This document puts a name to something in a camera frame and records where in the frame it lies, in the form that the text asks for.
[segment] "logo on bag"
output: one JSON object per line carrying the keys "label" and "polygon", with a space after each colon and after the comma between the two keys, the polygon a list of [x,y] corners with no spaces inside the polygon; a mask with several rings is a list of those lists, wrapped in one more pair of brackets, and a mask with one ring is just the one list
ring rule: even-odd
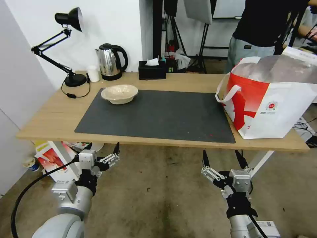
{"label": "logo on bag", "polygon": [[272,101],[272,102],[269,102],[267,104],[266,110],[267,111],[275,111],[276,107],[277,107],[277,102],[276,101]]}

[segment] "desk lamp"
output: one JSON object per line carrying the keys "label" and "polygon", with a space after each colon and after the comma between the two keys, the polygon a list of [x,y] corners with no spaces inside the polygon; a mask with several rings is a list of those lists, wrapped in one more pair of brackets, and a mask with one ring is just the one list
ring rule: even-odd
{"label": "desk lamp", "polygon": [[[86,76],[82,74],[75,74],[71,68],[57,63],[56,61],[44,55],[43,52],[53,47],[54,45],[57,45],[59,42],[70,37],[70,33],[72,30],[68,28],[68,25],[71,25],[76,30],[82,32],[83,30],[82,12],[80,11],[80,8],[77,7],[72,9],[68,14],[56,13],[55,20],[57,23],[61,24],[64,29],[57,35],[49,38],[47,41],[44,41],[43,43],[32,47],[32,52],[38,55],[39,57],[45,59],[46,61],[50,62],[51,64],[55,65],[56,67],[60,68],[61,70],[65,71],[67,73],[67,77],[65,78],[65,81],[64,81],[66,86],[69,86],[69,87],[80,86],[87,81]],[[49,41],[51,41],[52,39],[62,34],[65,34],[66,36],[55,43],[47,44]]]}

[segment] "black mat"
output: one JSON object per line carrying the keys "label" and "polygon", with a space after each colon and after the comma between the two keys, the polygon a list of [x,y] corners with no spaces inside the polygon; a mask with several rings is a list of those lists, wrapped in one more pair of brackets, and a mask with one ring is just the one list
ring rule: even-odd
{"label": "black mat", "polygon": [[235,143],[215,94],[139,90],[133,101],[113,105],[101,90],[75,132]]}

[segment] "electric kettle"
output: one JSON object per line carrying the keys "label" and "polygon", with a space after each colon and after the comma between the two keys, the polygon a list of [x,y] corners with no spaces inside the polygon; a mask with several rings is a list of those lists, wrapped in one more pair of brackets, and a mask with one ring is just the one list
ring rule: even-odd
{"label": "electric kettle", "polygon": [[[123,54],[125,64],[121,66],[118,52]],[[105,80],[116,80],[122,76],[128,66],[126,51],[117,45],[103,44],[96,49],[101,71],[101,77]]]}

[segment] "beige bowl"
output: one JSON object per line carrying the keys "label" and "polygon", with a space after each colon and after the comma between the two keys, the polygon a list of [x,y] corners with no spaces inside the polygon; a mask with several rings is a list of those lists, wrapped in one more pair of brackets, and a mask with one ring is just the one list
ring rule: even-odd
{"label": "beige bowl", "polygon": [[121,84],[105,88],[101,91],[101,97],[112,104],[125,104],[131,102],[138,92],[133,85]]}

